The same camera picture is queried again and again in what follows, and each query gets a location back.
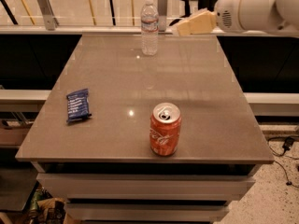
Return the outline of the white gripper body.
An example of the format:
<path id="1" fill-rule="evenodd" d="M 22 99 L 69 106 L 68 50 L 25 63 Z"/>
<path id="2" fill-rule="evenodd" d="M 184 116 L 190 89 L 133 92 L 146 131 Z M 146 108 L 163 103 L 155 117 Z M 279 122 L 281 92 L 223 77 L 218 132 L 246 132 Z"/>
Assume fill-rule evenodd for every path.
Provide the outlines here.
<path id="1" fill-rule="evenodd" d="M 242 0 L 218 0 L 215 4 L 217 25 L 224 32 L 241 33 L 244 31 L 239 19 Z"/>

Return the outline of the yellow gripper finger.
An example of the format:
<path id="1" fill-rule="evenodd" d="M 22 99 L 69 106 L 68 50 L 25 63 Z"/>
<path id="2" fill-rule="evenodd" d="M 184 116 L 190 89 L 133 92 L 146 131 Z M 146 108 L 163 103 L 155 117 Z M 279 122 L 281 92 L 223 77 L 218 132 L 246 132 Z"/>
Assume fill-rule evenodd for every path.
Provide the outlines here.
<path id="1" fill-rule="evenodd" d="M 177 24 L 179 35 L 200 35 L 211 33 L 216 27 L 215 13 L 209 10 L 198 10 L 189 18 Z"/>

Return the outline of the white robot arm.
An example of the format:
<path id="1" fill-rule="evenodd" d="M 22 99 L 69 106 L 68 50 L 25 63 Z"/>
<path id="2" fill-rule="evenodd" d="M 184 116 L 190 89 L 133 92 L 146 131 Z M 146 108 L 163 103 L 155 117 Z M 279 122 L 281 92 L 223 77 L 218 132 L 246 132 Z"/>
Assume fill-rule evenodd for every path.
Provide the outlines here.
<path id="1" fill-rule="evenodd" d="M 174 35 L 209 34 L 216 27 L 226 33 L 248 31 L 299 36 L 299 0 L 218 0 L 214 11 L 199 9 L 172 27 Z"/>

